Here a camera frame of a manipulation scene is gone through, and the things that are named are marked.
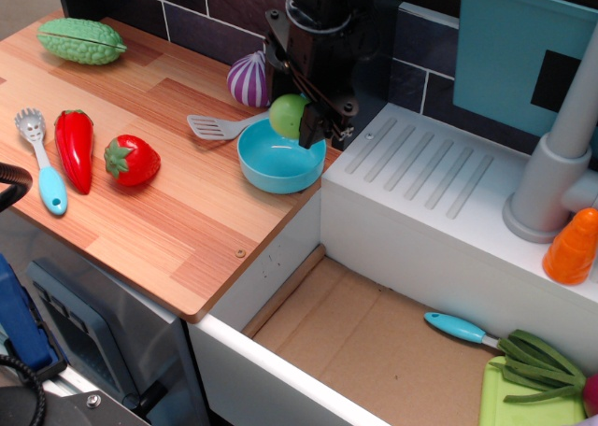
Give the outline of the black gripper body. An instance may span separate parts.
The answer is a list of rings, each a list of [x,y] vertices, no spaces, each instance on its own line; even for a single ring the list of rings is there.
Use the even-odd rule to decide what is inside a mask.
[[[347,53],[346,38],[336,33],[310,32],[278,9],[267,10],[265,18],[265,59],[266,55],[274,55],[286,60],[308,103],[323,106],[326,138],[344,141],[351,137],[359,103],[351,82],[356,60]]]

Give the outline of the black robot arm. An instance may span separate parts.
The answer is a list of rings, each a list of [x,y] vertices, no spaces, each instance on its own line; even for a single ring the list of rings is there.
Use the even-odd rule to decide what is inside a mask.
[[[286,0],[265,17],[265,74],[271,100],[308,103],[299,143],[345,149],[386,105],[400,0]]]

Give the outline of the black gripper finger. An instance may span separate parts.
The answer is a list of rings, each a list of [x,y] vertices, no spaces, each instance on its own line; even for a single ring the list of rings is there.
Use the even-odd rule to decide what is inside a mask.
[[[266,55],[265,77],[270,106],[283,95],[302,93],[293,80],[291,67],[286,60]]]
[[[327,120],[325,110],[320,103],[310,102],[305,105],[299,128],[299,145],[310,149],[326,138]]]

